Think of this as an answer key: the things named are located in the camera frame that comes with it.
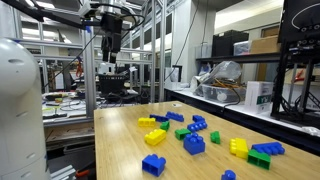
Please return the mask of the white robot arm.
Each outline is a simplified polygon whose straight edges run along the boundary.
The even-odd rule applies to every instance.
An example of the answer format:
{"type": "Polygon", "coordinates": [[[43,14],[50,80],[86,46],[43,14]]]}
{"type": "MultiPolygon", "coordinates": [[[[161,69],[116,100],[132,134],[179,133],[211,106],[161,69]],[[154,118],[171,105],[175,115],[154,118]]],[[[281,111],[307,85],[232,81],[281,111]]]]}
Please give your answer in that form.
{"type": "Polygon", "coordinates": [[[1,11],[0,176],[1,180],[49,180],[41,78],[38,62],[13,41],[13,15],[1,11]]]}

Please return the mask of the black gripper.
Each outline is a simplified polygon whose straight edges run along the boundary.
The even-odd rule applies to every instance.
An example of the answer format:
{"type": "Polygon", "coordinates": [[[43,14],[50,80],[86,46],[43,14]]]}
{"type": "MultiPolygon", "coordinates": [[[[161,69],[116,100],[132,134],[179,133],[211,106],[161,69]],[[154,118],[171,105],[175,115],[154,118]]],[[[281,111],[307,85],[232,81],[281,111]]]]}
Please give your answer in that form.
{"type": "Polygon", "coordinates": [[[109,60],[110,42],[110,62],[115,63],[118,52],[121,49],[121,31],[123,20],[115,15],[104,14],[100,21],[101,29],[105,32],[101,41],[102,60],[109,60]]]}

